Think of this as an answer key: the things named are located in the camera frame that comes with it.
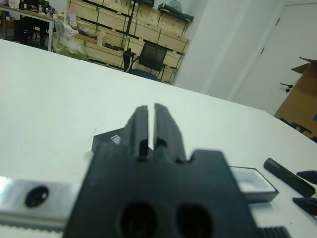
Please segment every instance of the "white wall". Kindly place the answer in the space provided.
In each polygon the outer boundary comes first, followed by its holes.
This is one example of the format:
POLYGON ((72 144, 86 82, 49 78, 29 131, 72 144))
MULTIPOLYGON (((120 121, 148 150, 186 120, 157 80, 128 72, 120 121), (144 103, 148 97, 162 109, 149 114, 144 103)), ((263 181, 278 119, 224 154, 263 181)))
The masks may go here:
POLYGON ((67 0, 46 0, 49 2, 50 6, 54 7, 58 12, 66 12, 66 2, 67 0))
POLYGON ((209 0, 175 86, 228 99, 283 8, 283 0, 209 0))
POLYGON ((208 0, 195 0, 190 1, 187 7, 186 14, 194 17, 194 21, 189 25, 186 30, 185 37, 192 40, 197 32, 198 26, 206 10, 208 0))

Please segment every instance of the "black mesh chair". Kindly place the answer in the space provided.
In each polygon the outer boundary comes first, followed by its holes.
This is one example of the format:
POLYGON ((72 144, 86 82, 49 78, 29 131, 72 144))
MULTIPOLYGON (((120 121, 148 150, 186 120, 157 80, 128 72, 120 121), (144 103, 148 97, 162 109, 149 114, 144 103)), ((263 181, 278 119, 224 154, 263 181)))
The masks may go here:
POLYGON ((135 53, 132 53, 131 48, 129 48, 123 53, 124 71, 139 77, 156 81, 158 79, 158 76, 155 76, 151 73, 148 73, 139 69, 132 69, 133 63, 139 60, 140 65, 143 65, 147 68, 158 71, 158 75, 163 70, 163 73, 162 73, 162 78, 163 78, 164 70, 165 70, 165 65, 163 64, 163 62, 165 60, 166 53, 167 53, 166 48, 156 44, 145 42, 140 56, 134 59, 135 53))

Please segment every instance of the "chair backrest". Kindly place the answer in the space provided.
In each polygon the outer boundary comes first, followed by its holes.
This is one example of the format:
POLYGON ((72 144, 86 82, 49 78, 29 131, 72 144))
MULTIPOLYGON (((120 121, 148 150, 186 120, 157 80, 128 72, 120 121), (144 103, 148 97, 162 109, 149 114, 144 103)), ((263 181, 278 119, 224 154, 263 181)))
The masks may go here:
POLYGON ((161 71, 166 53, 167 48, 145 42, 139 57, 139 64, 156 71, 161 71))

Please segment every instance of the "black remote control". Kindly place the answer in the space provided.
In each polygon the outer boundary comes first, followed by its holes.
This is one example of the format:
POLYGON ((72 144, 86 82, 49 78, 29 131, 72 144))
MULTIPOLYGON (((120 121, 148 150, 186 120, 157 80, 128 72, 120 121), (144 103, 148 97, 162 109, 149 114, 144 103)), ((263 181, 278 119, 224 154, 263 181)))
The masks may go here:
POLYGON ((268 158, 263 166, 302 196, 311 197, 314 195, 315 189, 312 186, 300 179, 297 175, 290 172, 285 167, 281 166, 275 160, 268 158))

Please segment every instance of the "white table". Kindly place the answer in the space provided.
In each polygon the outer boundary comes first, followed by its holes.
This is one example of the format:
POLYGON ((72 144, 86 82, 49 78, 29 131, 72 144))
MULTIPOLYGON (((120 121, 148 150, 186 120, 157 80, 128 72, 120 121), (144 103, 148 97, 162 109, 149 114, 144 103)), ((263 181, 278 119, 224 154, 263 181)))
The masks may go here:
MULTIPOLYGON (((53 42, 53 23, 54 23, 54 18, 50 17, 50 16, 46 16, 43 14, 38 14, 35 12, 31 12, 28 10, 20 10, 20 9, 16 9, 16 8, 12 8, 12 7, 8 7, 8 6, 3 6, 0 5, 0 11, 8 11, 10 13, 18 13, 22 16, 28 16, 31 18, 35 18, 38 19, 40 21, 45 21, 49 23, 49 41, 48 41, 48 51, 52 51, 52 42, 53 42)), ((5 19, 5 14, 3 14, 3 21, 4 21, 4 37, 6 37, 6 19, 5 19)))
MULTIPOLYGON (((223 151, 230 165, 257 168, 280 191, 250 206, 258 226, 316 237, 316 219, 292 202, 299 194, 263 163, 271 157, 293 172, 317 169, 317 145, 268 113, 13 42, 0 40, 0 52, 0 175, 79 183, 93 136, 124 127, 140 105, 149 107, 152 131, 158 102, 182 131, 187 156, 223 151)), ((0 237, 60 235, 0 226, 0 237)))

